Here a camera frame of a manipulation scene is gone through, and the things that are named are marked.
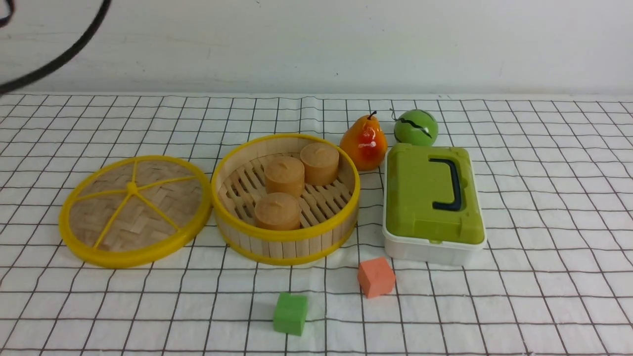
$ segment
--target green lid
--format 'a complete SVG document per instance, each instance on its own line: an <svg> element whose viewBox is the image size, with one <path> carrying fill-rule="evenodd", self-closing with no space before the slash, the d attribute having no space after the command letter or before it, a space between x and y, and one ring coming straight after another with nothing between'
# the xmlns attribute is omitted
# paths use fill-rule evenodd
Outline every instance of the green lid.
<svg viewBox="0 0 633 356"><path fill-rule="evenodd" d="M473 181L465 149L397 143L387 156L387 231L431 243L481 243Z"/></svg>

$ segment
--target toy watermelon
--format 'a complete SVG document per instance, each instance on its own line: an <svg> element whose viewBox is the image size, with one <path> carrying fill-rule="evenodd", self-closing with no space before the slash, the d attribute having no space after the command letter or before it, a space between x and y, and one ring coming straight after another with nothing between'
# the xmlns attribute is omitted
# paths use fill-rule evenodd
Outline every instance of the toy watermelon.
<svg viewBox="0 0 633 356"><path fill-rule="evenodd" d="M419 109L410 110L400 115L394 126L396 140L414 146L433 146L438 131L435 118Z"/></svg>

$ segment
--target table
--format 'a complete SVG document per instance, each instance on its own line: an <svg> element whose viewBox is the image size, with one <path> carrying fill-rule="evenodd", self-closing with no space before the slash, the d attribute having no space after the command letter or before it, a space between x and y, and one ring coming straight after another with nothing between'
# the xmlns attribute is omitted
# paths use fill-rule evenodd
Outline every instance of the table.
<svg viewBox="0 0 633 356"><path fill-rule="evenodd" d="M384 256L380 172L361 176L358 228L307 267L228 249L214 218L151 265L106 270L61 242L57 218L91 172L135 155L211 177L273 132L338 143L377 110L440 121L473 160L488 245L466 268L391 260L391 295L361 297ZM633 355L633 98L12 94L0 98L2 355ZM280 292L308 296L302 337L272 330Z"/></svg>

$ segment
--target orange cube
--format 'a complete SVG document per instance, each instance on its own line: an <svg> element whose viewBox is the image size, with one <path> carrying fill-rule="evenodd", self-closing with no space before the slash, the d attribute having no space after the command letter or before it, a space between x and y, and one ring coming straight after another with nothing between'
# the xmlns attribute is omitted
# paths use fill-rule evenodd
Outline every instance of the orange cube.
<svg viewBox="0 0 633 356"><path fill-rule="evenodd" d="M367 298L391 293L396 285L396 275L384 257L361 262L358 266L358 282Z"/></svg>

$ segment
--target toy pear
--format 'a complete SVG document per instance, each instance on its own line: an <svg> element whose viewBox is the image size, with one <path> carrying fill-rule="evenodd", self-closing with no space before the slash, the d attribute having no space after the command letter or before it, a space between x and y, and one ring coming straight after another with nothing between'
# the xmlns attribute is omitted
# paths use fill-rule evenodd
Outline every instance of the toy pear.
<svg viewBox="0 0 633 356"><path fill-rule="evenodd" d="M387 153L387 138L376 113L360 117L345 132L339 144L359 171L378 168Z"/></svg>

